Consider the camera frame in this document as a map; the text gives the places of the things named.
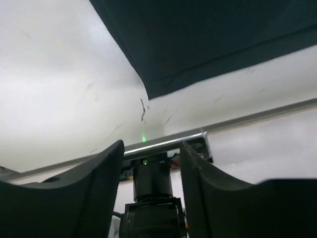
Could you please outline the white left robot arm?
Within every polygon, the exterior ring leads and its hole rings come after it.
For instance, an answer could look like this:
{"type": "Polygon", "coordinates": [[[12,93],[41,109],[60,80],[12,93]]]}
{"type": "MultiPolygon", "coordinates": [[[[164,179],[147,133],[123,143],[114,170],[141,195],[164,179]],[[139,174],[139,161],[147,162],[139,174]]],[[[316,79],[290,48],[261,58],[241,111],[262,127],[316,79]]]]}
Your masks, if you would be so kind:
{"type": "MultiPolygon", "coordinates": [[[[0,183],[3,238],[106,238],[122,173],[117,141],[43,182],[0,183]]],[[[180,147],[183,199],[172,194],[165,156],[133,165],[134,202],[120,216],[122,238],[314,238],[317,181],[251,184],[180,147]]]]}

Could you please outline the dark navy shorts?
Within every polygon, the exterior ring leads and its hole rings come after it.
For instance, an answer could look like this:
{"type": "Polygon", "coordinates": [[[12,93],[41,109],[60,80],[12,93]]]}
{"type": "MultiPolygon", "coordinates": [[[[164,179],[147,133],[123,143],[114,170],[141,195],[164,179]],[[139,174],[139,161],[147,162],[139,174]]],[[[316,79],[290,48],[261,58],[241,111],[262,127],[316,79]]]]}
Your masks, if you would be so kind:
{"type": "Polygon", "coordinates": [[[149,99],[317,43],[314,0],[94,0],[149,99]]]}

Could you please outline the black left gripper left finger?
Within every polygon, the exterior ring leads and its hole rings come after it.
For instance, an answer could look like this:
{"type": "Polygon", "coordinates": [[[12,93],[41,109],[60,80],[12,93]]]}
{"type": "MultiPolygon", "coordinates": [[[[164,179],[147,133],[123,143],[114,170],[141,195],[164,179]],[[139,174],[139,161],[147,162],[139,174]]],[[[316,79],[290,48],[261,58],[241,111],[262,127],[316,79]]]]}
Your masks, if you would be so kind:
{"type": "Polygon", "coordinates": [[[109,233],[124,144],[44,182],[0,183],[3,238],[106,238],[109,233]]]}

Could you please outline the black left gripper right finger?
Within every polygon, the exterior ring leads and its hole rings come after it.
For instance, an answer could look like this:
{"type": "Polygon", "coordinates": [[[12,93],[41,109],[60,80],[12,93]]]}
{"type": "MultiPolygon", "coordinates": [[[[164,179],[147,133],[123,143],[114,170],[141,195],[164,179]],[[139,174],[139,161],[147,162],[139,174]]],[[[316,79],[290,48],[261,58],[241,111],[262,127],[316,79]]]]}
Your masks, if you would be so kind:
{"type": "Polygon", "coordinates": [[[314,238],[317,181],[269,179],[251,184],[202,159],[187,143],[180,169],[192,238],[314,238]]]}

